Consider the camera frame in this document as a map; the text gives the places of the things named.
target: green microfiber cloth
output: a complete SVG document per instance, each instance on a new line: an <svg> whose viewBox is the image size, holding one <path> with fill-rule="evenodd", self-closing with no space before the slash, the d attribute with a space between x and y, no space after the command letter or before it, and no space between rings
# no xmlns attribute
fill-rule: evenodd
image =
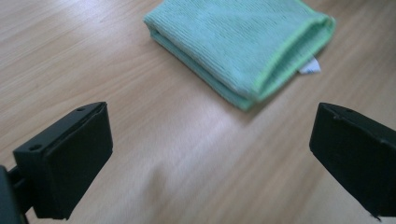
<svg viewBox="0 0 396 224"><path fill-rule="evenodd" d="M243 110L285 84L335 26L299 0L165 0L144 22L154 40Z"/></svg>

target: wood grain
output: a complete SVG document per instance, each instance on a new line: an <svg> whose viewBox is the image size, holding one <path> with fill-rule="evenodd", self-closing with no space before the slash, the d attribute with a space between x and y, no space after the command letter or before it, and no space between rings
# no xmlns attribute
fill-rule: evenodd
<svg viewBox="0 0 396 224"><path fill-rule="evenodd" d="M106 101L114 154L67 223L377 223L308 142L319 102L396 129L396 1L306 0L337 19L322 73L247 113L149 38L142 19L160 2L1 2L0 163Z"/></svg>

